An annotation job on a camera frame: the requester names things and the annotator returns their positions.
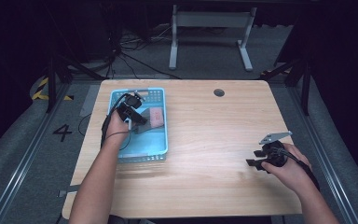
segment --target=gray floor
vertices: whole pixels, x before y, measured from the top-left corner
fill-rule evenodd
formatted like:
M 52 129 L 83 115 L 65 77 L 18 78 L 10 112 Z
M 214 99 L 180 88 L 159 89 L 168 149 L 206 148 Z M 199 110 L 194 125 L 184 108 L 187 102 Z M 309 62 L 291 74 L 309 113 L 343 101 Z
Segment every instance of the gray floor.
M 130 56 L 149 64 L 159 71 L 170 73 L 182 79 L 254 79 L 263 70 L 273 68 L 290 27 L 255 27 L 247 45 L 254 66 L 253 72 L 245 72 L 241 56 L 235 41 L 242 30 L 225 30 L 220 35 L 213 35 L 202 29 L 188 30 L 181 33 L 177 69 L 168 69 L 171 42 L 163 39 L 142 50 L 126 52 Z M 168 78 L 158 72 L 124 58 L 140 78 Z M 117 58 L 113 63 L 115 78 L 136 78 L 132 70 Z M 297 93 L 301 86 L 288 89 L 282 84 L 284 75 L 273 78 L 269 83 L 282 116 L 294 135 L 295 144 L 312 162 L 322 193 L 341 223 L 355 220 L 358 223 L 358 168 L 340 138 L 328 111 L 320 98 L 317 87 L 312 82 L 310 90 L 310 116 L 304 118 L 296 109 Z M 63 206 L 64 198 L 57 197 L 58 189 L 66 189 L 72 178 L 76 160 L 82 145 L 83 135 L 87 129 L 89 117 L 85 117 L 92 108 L 95 93 L 99 88 L 98 81 L 77 75 L 69 89 L 63 94 L 73 95 L 72 101 L 61 101 L 57 110 L 50 117 L 45 114 L 47 101 L 35 100 L 11 126 L 0 141 L 0 199 L 9 195 L 7 202 L 0 204 L 3 213 L 0 223 L 54 223 Z M 40 124 L 50 119 L 46 130 L 39 130 Z M 326 178 L 323 166 L 318 157 L 317 144 L 312 139 L 311 122 L 317 133 L 325 154 L 331 162 L 342 188 L 348 197 L 356 218 L 348 219 L 348 212 L 340 205 L 341 195 L 332 190 L 330 179 Z M 69 132 L 61 142 L 61 135 L 53 134 L 62 125 L 69 125 Z M 34 135 L 43 133 L 40 141 L 35 142 Z M 5 192 L 12 176 L 18 176 L 16 169 L 24 155 L 28 155 L 30 145 L 34 148 L 34 157 L 27 157 L 29 166 L 21 169 L 24 176 L 11 193 Z M 273 223 L 282 223 L 281 217 L 273 217 Z M 285 216 L 285 223 L 303 223 L 301 215 Z

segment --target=person's right hand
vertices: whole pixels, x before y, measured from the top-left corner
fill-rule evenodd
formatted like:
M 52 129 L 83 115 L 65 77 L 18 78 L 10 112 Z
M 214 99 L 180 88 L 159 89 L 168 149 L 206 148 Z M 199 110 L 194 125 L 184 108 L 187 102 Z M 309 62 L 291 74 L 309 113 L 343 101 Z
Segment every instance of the person's right hand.
M 283 143 L 284 148 L 297 157 L 300 161 L 306 163 L 310 168 L 310 162 L 299 150 L 293 145 Z M 278 179 L 289 189 L 295 193 L 299 193 L 303 189 L 314 187 L 312 180 L 308 177 L 307 173 L 292 159 L 288 158 L 283 167 L 276 167 L 271 163 L 263 161 L 261 163 L 264 169 Z
M 109 127 L 106 131 L 106 137 L 107 139 L 117 139 L 119 142 L 124 141 L 126 137 L 129 135 L 129 124 L 126 122 L 123 122 L 123 120 L 120 118 L 120 115 L 118 114 L 117 110 L 113 111 L 112 118 L 109 122 Z

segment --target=metal rail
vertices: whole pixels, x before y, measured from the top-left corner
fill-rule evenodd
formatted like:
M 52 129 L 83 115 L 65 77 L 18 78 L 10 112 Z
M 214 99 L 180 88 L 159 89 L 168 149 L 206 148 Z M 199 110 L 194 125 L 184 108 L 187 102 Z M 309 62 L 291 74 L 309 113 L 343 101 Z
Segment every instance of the metal rail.
M 316 130 L 312 124 L 312 121 L 309 117 L 305 116 L 302 112 L 302 107 L 300 103 L 300 96 L 295 88 L 287 88 L 290 96 L 292 97 L 293 102 L 296 105 L 296 111 L 302 118 L 302 121 L 310 134 L 310 138 L 312 140 L 313 145 L 316 148 L 316 157 L 321 164 L 324 175 L 327 179 L 327 183 L 333 192 L 334 197 L 336 198 L 338 207 L 342 213 L 342 216 L 345 219 L 346 223 L 358 223 L 358 217 L 356 216 L 355 211 L 351 205 L 350 200 L 347 197 L 347 194 L 342 187 L 342 183 L 339 180 L 339 177 L 334 170 L 333 165 L 331 164 L 328 156 L 324 150 L 324 146 L 316 133 Z
M 27 150 L 24 153 L 24 156 L 22 157 L 19 165 L 17 166 L 17 169 L 10 178 L 7 187 L 0 198 L 0 223 L 5 217 L 5 214 L 7 213 L 7 210 L 13 202 L 14 197 L 19 191 L 22 181 L 26 177 L 28 170 L 31 167 L 31 164 L 34 161 L 34 157 L 36 156 L 40 148 L 41 140 L 45 135 L 45 132 L 52 119 L 54 118 L 58 108 L 60 107 L 62 99 L 67 93 L 68 89 L 69 84 L 62 84 L 58 92 L 59 101 L 55 104 L 55 106 L 51 108 L 51 111 L 48 114 L 45 114 L 45 116 L 43 117 L 42 122 L 37 129 L 33 140 L 31 141 L 31 144 L 28 146 Z

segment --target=number 4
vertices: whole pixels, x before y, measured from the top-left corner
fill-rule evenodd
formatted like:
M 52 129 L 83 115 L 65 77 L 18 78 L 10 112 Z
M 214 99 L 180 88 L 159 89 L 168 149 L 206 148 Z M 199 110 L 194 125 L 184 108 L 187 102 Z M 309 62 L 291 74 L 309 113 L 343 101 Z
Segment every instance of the number 4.
M 65 139 L 65 136 L 69 133 L 72 133 L 72 132 L 68 132 L 68 129 L 69 129 L 69 125 L 67 124 L 64 124 L 62 125 L 61 128 L 57 129 L 56 131 L 54 131 L 53 134 L 62 134 L 62 137 L 61 137 L 61 142 L 63 142 L 63 140 Z

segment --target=blue plastic basket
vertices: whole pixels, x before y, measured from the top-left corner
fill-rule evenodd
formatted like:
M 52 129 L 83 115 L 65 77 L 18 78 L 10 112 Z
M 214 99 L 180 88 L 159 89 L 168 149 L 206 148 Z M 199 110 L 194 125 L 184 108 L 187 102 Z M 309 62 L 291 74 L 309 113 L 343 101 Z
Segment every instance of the blue plastic basket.
M 142 105 L 136 109 L 141 114 L 150 107 L 162 107 L 164 116 L 164 126 L 146 131 L 144 133 L 131 132 L 124 141 L 121 150 L 118 152 L 118 162 L 145 162 L 145 161 L 164 161 L 168 151 L 167 135 L 167 114 L 165 107 L 165 91 L 162 88 L 147 89 L 120 89 L 114 90 L 110 95 L 108 112 L 115 102 L 124 93 L 137 91 L 144 97 Z

